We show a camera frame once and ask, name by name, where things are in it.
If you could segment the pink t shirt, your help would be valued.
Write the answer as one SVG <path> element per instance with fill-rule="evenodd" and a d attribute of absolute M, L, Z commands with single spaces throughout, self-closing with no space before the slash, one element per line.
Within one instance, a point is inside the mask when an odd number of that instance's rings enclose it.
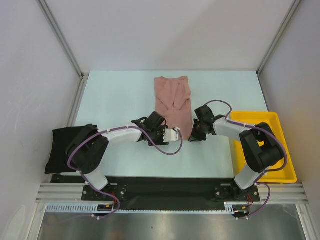
<path fill-rule="evenodd" d="M 188 77 L 156 77 L 154 91 L 155 111 L 166 119 L 169 128 L 178 127 L 182 139 L 188 141 L 193 128 L 192 92 Z"/>

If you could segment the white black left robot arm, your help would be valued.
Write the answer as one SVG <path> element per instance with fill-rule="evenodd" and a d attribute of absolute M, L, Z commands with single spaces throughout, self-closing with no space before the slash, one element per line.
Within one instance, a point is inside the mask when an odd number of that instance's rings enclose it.
<path fill-rule="evenodd" d="M 93 187 L 93 194 L 100 200 L 110 196 L 111 188 L 100 164 L 108 147 L 125 143 L 147 141 L 159 152 L 159 146 L 179 140 L 175 129 L 170 129 L 166 119 L 153 112 L 149 117 L 131 121 L 128 125 L 99 131 L 96 125 L 88 124 L 80 128 L 79 133 L 66 149 L 67 166 L 80 173 L 84 180 Z"/>

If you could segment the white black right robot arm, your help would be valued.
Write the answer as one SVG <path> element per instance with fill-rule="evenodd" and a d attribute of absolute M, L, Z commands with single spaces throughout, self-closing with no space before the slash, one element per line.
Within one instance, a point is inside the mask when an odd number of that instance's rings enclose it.
<path fill-rule="evenodd" d="M 242 201 L 249 194 L 249 188 L 268 172 L 284 169 L 288 163 L 288 154 L 281 142 L 275 137 L 270 126 L 261 122 L 258 125 L 233 121 L 224 115 L 214 115 L 208 105 L 195 110 L 190 142 L 201 142 L 207 135 L 224 136 L 241 143 L 245 166 L 236 175 L 230 188 L 231 196 Z"/>

